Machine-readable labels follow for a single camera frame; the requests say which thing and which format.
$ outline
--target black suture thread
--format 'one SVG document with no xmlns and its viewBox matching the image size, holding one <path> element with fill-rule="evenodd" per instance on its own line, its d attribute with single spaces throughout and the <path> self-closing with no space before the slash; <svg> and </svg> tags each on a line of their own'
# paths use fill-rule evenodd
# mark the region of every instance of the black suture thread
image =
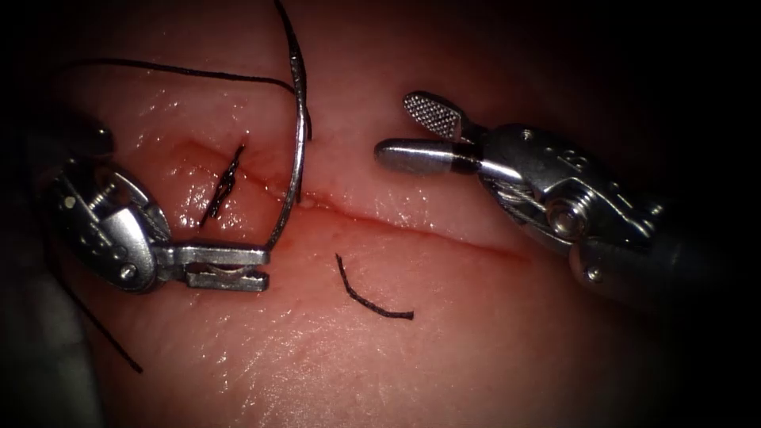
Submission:
<svg viewBox="0 0 761 428">
<path fill-rule="evenodd" d="M 69 284 L 63 279 L 63 274 L 61 272 L 60 264 L 56 261 L 54 257 L 51 255 L 50 251 L 50 243 L 48 239 L 45 239 L 45 259 L 48 264 L 48 268 L 50 269 L 51 273 L 53 274 L 53 277 L 56 281 L 58 281 L 58 284 L 61 286 L 63 291 L 71 298 L 71 300 L 74 301 L 77 308 L 79 308 L 80 311 L 82 311 L 83 314 L 87 317 L 87 319 L 90 320 L 90 322 L 95 326 L 98 331 L 103 334 L 105 337 L 105 340 L 109 341 L 111 346 L 121 355 L 121 357 L 129 364 L 130 367 L 132 367 L 133 370 L 138 372 L 138 374 L 143 373 L 143 367 L 140 366 L 140 364 L 137 363 L 137 361 L 133 360 L 132 357 L 129 356 L 129 353 L 127 353 L 127 350 L 125 350 L 119 342 L 111 335 L 111 332 L 105 328 L 105 326 L 98 320 L 98 318 L 95 317 L 95 314 L 93 314 L 90 309 L 85 305 L 82 300 L 79 299 L 79 296 L 74 293 L 74 290 L 71 289 Z"/>
<path fill-rule="evenodd" d="M 246 148 L 245 145 L 238 147 L 238 150 L 235 151 L 235 156 L 232 158 L 232 162 L 230 162 L 230 166 L 228 166 L 220 176 L 220 182 L 216 185 L 214 196 L 208 203 L 206 212 L 204 213 L 204 216 L 201 217 L 201 222 L 199 222 L 198 227 L 203 227 L 209 217 L 215 219 L 222 203 L 228 196 L 230 196 L 232 187 L 235 185 L 235 172 L 238 170 L 238 165 L 240 164 L 240 154 L 243 152 L 244 148 Z"/>
<path fill-rule="evenodd" d="M 386 318 L 404 318 L 404 319 L 409 319 L 410 321 L 412 321 L 412 319 L 415 317 L 415 311 L 409 311 L 409 312 L 386 311 L 385 309 L 381 308 L 375 303 L 358 295 L 357 292 L 355 292 L 354 289 L 351 288 L 351 285 L 349 285 L 349 279 L 346 278 L 346 271 L 343 269 L 343 260 L 341 259 L 341 256 L 336 254 L 335 260 L 338 262 L 338 271 L 341 273 L 341 279 L 343 280 L 343 285 L 346 287 L 346 292 L 349 293 L 349 296 L 352 299 L 356 300 L 362 306 L 364 306 L 365 308 L 368 308 L 370 311 L 373 311 L 380 316 L 384 316 Z"/>
<path fill-rule="evenodd" d="M 52 74 L 57 75 L 70 68 L 92 66 L 92 65 L 113 65 L 113 66 L 120 66 L 120 67 L 143 68 L 145 70 L 163 71 L 166 73 L 173 73 L 176 75 L 185 75 L 185 76 L 194 76 L 194 77 L 203 77 L 203 78 L 218 78 L 221 80 L 228 80 L 231 82 L 267 83 L 270 85 L 280 86 L 281 88 L 287 90 L 291 94 L 296 93 L 296 91 L 293 89 L 293 86 L 290 86 L 288 83 L 283 82 L 282 80 L 279 80 L 276 78 L 234 75 L 232 73 L 224 73 L 222 71 L 194 70 L 193 68 L 170 66 L 170 65 L 159 64 L 159 63 L 150 63 L 148 61 L 140 61 L 138 59 L 124 59 L 124 58 L 75 59 L 73 61 L 65 63 L 61 67 L 56 68 L 55 70 L 53 70 Z M 311 140 L 312 139 L 312 117 L 309 115 L 309 110 L 306 108 L 306 106 L 304 107 L 304 109 L 306 110 L 305 113 L 306 113 L 306 121 L 307 121 L 307 139 Z"/>
</svg>

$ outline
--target screw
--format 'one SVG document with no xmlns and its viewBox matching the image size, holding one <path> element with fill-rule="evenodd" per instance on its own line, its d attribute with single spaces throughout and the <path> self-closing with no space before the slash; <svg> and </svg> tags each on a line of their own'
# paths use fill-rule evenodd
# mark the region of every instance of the screw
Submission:
<svg viewBox="0 0 761 428">
<path fill-rule="evenodd" d="M 600 272 L 600 268 L 597 266 L 590 266 L 584 270 L 584 276 L 587 277 L 589 282 L 602 282 L 602 272 Z"/>
<path fill-rule="evenodd" d="M 135 277 L 135 274 L 137 273 L 137 268 L 132 263 L 125 263 L 121 266 L 121 271 L 119 272 L 119 276 L 124 281 L 129 281 Z"/>
<path fill-rule="evenodd" d="M 111 255 L 114 260 L 124 260 L 127 257 L 127 249 L 123 246 L 116 246 L 111 250 Z"/>
</svg>

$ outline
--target stitch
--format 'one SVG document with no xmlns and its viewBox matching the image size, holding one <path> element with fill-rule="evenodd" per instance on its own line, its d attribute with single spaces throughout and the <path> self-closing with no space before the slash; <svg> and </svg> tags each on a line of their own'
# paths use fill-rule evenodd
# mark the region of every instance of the stitch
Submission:
<svg viewBox="0 0 761 428">
<path fill-rule="evenodd" d="M 357 302 L 359 302 L 359 304 L 361 304 L 365 308 L 368 308 L 370 311 L 377 313 L 380 316 L 384 316 L 386 318 L 404 318 L 404 319 L 409 319 L 410 321 L 412 321 L 412 319 L 415 317 L 415 311 L 408 311 L 408 312 L 386 311 L 385 309 L 381 308 L 375 303 L 357 294 L 357 292 L 355 292 L 354 289 L 351 288 L 351 285 L 349 285 L 349 279 L 346 277 L 346 271 L 343 269 L 343 260 L 341 259 L 341 256 L 336 254 L 335 260 L 338 262 L 338 272 L 341 273 L 341 279 L 343 280 L 344 287 L 346 287 L 346 292 L 349 293 L 349 296 L 352 299 L 356 300 Z"/>
<path fill-rule="evenodd" d="M 235 185 L 235 172 L 238 170 L 238 165 L 240 164 L 239 157 L 245 148 L 245 145 L 238 147 L 238 150 L 235 151 L 235 155 L 232 158 L 232 162 L 230 162 L 230 166 L 228 166 L 222 175 L 220 175 L 220 182 L 216 185 L 214 196 L 209 201 L 206 207 L 206 212 L 204 213 L 204 216 L 201 217 L 198 227 L 203 227 L 206 223 L 206 219 L 209 217 L 215 219 L 222 203 L 228 196 L 230 196 L 232 186 Z"/>
</svg>

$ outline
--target cut suture piece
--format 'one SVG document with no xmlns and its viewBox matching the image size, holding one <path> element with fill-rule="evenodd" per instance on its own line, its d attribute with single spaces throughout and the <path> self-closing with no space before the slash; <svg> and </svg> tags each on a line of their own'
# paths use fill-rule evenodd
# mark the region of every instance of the cut suture piece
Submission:
<svg viewBox="0 0 761 428">
<path fill-rule="evenodd" d="M 230 166 L 228 166 L 222 175 L 220 175 L 220 182 L 216 185 L 214 196 L 206 206 L 206 212 L 204 213 L 204 216 L 201 217 L 198 227 L 203 227 L 209 217 L 215 219 L 220 211 L 222 203 L 228 198 L 228 196 L 230 196 L 232 187 L 235 185 L 235 172 L 238 170 L 238 165 L 240 164 L 240 154 L 243 153 L 244 148 L 246 148 L 246 146 L 242 145 L 238 147 L 238 150 L 235 151 L 235 156 L 232 158 L 232 162 L 230 162 Z"/>
<path fill-rule="evenodd" d="M 357 292 L 355 292 L 354 289 L 351 288 L 351 285 L 349 285 L 349 279 L 346 278 L 346 271 L 343 269 L 343 260 L 341 259 L 341 256 L 336 254 L 335 260 L 338 262 L 338 271 L 341 273 L 341 279 L 343 280 L 344 287 L 346 287 L 346 292 L 349 293 L 349 296 L 352 299 L 356 300 L 362 306 L 364 306 L 365 308 L 368 308 L 370 311 L 373 311 L 380 316 L 384 316 L 386 318 L 404 318 L 404 319 L 409 319 L 410 321 L 412 321 L 412 319 L 415 317 L 415 311 L 409 311 L 409 312 L 386 311 L 385 309 L 381 308 L 375 303 L 358 295 Z"/>
</svg>

